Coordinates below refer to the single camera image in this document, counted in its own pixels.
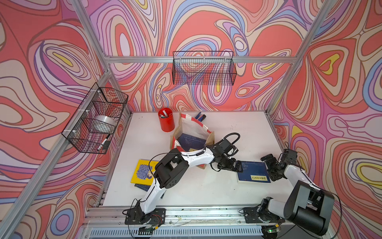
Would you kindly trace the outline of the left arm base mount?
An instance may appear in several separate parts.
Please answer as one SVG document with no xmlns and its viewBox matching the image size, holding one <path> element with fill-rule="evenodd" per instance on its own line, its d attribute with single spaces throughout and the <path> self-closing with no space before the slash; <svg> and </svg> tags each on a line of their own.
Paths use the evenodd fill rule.
<svg viewBox="0 0 382 239">
<path fill-rule="evenodd" d="M 151 213 L 143 213 L 140 206 L 123 210 L 126 225 L 152 225 L 161 226 L 165 223 L 166 209 L 156 208 Z"/>
</svg>

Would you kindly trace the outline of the purple book yellow label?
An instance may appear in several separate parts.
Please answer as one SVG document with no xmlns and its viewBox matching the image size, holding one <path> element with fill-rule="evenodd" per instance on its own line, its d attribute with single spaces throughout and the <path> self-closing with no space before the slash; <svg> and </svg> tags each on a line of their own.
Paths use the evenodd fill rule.
<svg viewBox="0 0 382 239">
<path fill-rule="evenodd" d="M 179 142 L 180 147 L 183 149 L 183 151 L 191 152 L 191 151 L 203 149 L 205 147 L 207 140 L 182 133 L 177 138 L 177 141 Z"/>
</svg>

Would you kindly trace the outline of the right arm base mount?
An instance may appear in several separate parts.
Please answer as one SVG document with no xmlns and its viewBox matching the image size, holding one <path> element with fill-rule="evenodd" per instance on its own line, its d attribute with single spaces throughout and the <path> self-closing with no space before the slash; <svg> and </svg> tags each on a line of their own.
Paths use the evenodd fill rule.
<svg viewBox="0 0 382 239">
<path fill-rule="evenodd" d="M 242 209 L 242 214 L 244 215 L 245 222 L 251 223 L 284 223 L 285 219 L 279 217 L 276 214 L 271 213 L 268 210 L 268 205 L 272 197 L 264 198 L 261 204 L 256 207 L 245 207 Z"/>
</svg>

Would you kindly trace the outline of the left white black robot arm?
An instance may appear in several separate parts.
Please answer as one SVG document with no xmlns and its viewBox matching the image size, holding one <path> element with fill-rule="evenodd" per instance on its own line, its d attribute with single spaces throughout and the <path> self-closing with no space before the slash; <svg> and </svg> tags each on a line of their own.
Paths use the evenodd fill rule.
<svg viewBox="0 0 382 239">
<path fill-rule="evenodd" d="M 237 132 L 229 133 L 222 140 L 203 149 L 184 152 L 172 149 L 155 166 L 154 181 L 144 198 L 137 201 L 135 209 L 146 216 L 154 211 L 159 199 L 180 182 L 190 167 L 209 164 L 216 172 L 222 170 L 242 172 L 242 163 L 233 156 L 238 152 L 234 145 L 240 139 Z"/>
</svg>

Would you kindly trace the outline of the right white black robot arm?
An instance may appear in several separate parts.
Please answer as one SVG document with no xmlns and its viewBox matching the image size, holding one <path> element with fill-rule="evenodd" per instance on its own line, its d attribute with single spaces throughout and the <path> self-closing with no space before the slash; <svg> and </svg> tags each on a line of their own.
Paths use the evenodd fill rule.
<svg viewBox="0 0 382 239">
<path fill-rule="evenodd" d="M 332 193 L 319 188 L 297 162 L 297 152 L 285 149 L 279 159 L 272 154 L 261 158 L 272 181 L 287 179 L 293 190 L 286 202 L 264 198 L 257 209 L 258 219 L 270 222 L 282 218 L 318 236 L 327 233 L 334 206 Z"/>
</svg>

